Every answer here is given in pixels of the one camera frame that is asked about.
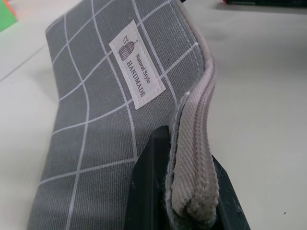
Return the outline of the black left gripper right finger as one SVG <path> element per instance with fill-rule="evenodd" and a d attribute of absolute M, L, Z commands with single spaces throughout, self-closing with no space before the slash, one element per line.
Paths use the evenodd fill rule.
<path fill-rule="evenodd" d="M 251 230 L 226 170 L 213 158 L 218 184 L 219 199 L 216 221 L 211 230 Z"/>

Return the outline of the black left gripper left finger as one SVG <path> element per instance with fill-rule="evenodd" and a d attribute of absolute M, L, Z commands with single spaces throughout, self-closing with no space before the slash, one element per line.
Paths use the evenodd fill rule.
<path fill-rule="evenodd" d="M 168 126 L 154 130 L 133 167 L 124 230 L 171 230 L 165 207 L 170 152 Z"/>

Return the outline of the grey grid fabric pouch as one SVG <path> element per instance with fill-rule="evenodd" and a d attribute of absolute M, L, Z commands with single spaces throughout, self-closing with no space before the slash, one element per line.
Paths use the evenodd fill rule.
<path fill-rule="evenodd" d="M 171 228 L 209 229 L 213 59 L 180 0 L 82 0 L 46 39 L 59 107 L 26 230 L 124 230 L 133 167 L 161 126 Z"/>

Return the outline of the dark object with red edge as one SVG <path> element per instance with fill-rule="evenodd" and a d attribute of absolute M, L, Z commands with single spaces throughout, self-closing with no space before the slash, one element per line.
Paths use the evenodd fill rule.
<path fill-rule="evenodd" d="M 307 0 L 223 0 L 227 4 L 307 7 Z"/>

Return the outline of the green and orange object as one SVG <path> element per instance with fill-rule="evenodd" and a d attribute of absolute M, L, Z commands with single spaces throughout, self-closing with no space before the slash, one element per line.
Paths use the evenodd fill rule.
<path fill-rule="evenodd" d="M 0 32 L 18 22 L 16 14 L 8 0 L 0 0 Z"/>

